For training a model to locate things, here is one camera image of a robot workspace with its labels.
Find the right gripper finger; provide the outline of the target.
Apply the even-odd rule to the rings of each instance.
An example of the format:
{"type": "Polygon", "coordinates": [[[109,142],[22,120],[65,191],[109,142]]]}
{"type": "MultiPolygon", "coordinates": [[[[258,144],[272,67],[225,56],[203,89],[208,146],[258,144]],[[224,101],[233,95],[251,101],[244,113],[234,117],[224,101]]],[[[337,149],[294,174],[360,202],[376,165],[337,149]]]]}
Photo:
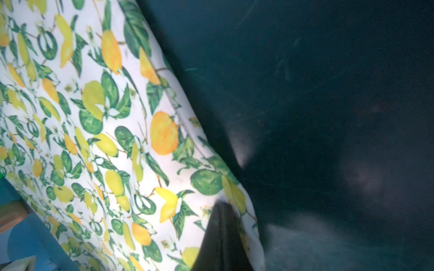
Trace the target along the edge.
{"type": "Polygon", "coordinates": [[[212,209],[193,271],[251,271],[231,205],[217,202],[212,209]]]}

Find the lemon print skirt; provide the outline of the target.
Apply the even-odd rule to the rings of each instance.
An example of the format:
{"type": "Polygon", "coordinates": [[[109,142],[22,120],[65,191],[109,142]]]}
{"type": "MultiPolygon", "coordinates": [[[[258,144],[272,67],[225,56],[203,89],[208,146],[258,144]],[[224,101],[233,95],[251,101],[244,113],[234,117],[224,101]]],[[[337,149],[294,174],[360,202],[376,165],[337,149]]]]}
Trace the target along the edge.
{"type": "Polygon", "coordinates": [[[252,201],[136,1],[1,2],[1,174],[82,271],[191,271],[220,201],[266,268],[252,201]]]}

